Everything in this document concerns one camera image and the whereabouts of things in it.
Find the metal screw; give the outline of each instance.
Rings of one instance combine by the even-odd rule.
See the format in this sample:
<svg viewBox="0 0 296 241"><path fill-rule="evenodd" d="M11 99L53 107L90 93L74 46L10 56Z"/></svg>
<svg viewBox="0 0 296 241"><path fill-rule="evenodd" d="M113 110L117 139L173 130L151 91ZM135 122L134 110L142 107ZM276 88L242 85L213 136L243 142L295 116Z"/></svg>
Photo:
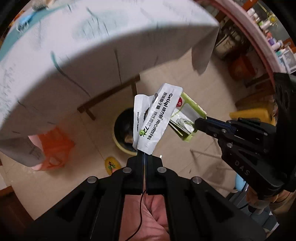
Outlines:
<svg viewBox="0 0 296 241"><path fill-rule="evenodd" d="M130 167L125 167L125 168L122 169L122 171L124 173L130 173L131 172L131 168Z"/></svg>
<svg viewBox="0 0 296 241"><path fill-rule="evenodd" d="M196 183L196 184L200 184L201 182L202 182L202 179L200 178L200 177L193 177L192 178L192 181L194 182L194 183Z"/></svg>
<svg viewBox="0 0 296 241"><path fill-rule="evenodd" d="M87 182L88 183L95 183L96 182L96 177L89 177L88 179L87 179Z"/></svg>
<svg viewBox="0 0 296 241"><path fill-rule="evenodd" d="M157 168L157 171L159 173L165 173L166 172L166 168L165 167L159 167L159 168Z"/></svg>

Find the black cable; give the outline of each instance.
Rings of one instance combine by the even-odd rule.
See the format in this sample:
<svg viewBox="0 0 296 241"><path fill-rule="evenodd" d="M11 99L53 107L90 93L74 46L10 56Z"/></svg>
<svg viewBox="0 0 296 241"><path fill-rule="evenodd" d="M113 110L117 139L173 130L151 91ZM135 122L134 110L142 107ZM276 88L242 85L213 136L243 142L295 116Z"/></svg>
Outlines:
<svg viewBox="0 0 296 241"><path fill-rule="evenodd" d="M249 204L247 203L246 205L243 205L242 207L239 208L239 210L245 208L246 206L248 206Z"/></svg>
<svg viewBox="0 0 296 241"><path fill-rule="evenodd" d="M138 227L138 229L133 233L133 235L132 236L130 236L126 241L129 241L133 236L135 236L136 235L136 233L140 230L140 228L141 228L141 225L142 225L142 199L143 199L143 196L144 196L144 193L146 192L146 190L142 193L142 196L141 196L141 200L140 200L140 225L139 225L139 227Z"/></svg>

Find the white candy package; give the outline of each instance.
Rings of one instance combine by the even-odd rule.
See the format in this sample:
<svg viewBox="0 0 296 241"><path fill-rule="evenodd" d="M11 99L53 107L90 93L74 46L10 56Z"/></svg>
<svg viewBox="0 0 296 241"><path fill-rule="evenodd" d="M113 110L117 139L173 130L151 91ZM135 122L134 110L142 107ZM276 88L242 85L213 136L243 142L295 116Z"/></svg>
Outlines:
<svg viewBox="0 0 296 241"><path fill-rule="evenodd" d="M154 96L135 97L133 123L135 149L148 155L152 154L168 126L182 91L181 87L165 83Z"/></svg>

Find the pink pants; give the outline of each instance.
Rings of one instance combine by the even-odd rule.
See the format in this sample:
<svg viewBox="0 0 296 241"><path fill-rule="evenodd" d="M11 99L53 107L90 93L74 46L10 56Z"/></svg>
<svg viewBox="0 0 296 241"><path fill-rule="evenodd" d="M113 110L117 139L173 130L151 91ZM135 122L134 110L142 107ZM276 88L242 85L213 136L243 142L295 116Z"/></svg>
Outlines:
<svg viewBox="0 0 296 241"><path fill-rule="evenodd" d="M119 241L128 239L140 224L141 196L126 195L122 213ZM143 195L142 226L130 241L161 240L169 241L168 221L162 195Z"/></svg>

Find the red circular logo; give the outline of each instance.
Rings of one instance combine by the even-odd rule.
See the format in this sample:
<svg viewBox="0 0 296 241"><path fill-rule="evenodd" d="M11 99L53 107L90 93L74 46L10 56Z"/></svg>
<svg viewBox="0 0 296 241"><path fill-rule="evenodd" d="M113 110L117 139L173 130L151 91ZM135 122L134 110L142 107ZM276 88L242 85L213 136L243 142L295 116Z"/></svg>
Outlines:
<svg viewBox="0 0 296 241"><path fill-rule="evenodd" d="M181 107L181 106L182 106L182 98L180 97L176 107Z"/></svg>

